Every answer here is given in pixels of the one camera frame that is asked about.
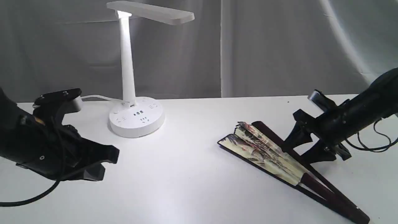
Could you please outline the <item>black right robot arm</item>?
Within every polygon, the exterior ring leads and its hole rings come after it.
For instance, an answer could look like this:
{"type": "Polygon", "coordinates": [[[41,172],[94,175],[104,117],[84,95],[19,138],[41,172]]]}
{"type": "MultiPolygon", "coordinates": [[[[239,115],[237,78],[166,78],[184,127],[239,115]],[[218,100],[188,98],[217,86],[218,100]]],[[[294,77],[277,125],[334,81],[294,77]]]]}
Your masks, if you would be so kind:
{"type": "Polygon", "coordinates": [[[294,112],[296,123],[284,141],[284,149],[312,142],[311,134],[314,134],[318,141],[301,156],[306,163],[334,161],[337,155],[344,161],[350,159],[351,153],[343,145],[344,141],[397,113],[397,75],[397,68],[385,72],[365,91],[340,105],[314,90],[308,99],[322,114],[315,118],[303,110],[294,112]]]}

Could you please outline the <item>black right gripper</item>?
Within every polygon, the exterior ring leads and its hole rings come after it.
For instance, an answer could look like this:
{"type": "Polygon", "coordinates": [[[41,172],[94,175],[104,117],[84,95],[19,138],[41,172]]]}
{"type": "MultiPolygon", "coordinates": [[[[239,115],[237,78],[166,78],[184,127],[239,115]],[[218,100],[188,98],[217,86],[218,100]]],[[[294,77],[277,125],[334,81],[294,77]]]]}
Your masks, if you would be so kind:
{"type": "Polygon", "coordinates": [[[282,151],[287,153],[297,146],[313,142],[311,134],[314,134],[318,142],[300,156],[307,164],[335,161],[336,155],[344,161],[350,159],[352,155],[342,141],[347,137],[347,121],[353,112],[352,106],[337,106],[314,118],[301,109],[297,110],[293,114],[296,123],[284,140],[282,151]]]}

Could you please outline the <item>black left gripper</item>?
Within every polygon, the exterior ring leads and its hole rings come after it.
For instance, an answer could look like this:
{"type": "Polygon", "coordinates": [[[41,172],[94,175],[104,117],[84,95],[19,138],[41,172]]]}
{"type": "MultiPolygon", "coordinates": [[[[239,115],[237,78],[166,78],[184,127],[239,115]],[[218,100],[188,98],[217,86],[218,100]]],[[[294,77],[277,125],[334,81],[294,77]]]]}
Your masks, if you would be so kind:
{"type": "Polygon", "coordinates": [[[30,114],[12,109],[12,160],[50,180],[102,181],[108,162],[118,163],[120,150],[83,139],[70,125],[62,124],[65,107],[38,107],[30,114]]]}

